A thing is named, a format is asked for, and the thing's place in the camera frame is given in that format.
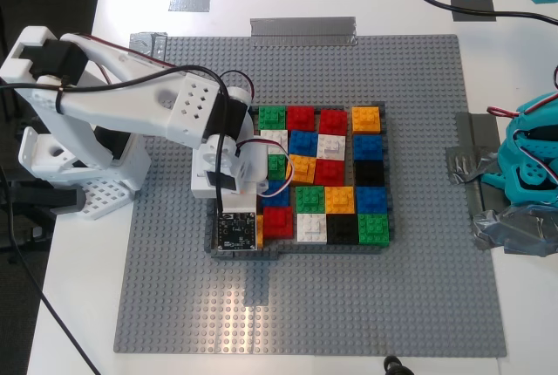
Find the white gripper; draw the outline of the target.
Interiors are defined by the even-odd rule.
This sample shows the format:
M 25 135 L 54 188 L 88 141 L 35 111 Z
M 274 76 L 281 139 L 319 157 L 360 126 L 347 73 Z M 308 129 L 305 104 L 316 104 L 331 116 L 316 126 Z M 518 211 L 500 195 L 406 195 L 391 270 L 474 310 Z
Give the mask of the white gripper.
M 191 191 L 198 199 L 216 198 L 216 178 L 221 193 L 261 194 L 268 187 L 268 149 L 261 142 L 237 142 L 225 136 L 218 151 L 220 135 L 212 135 L 193 150 Z

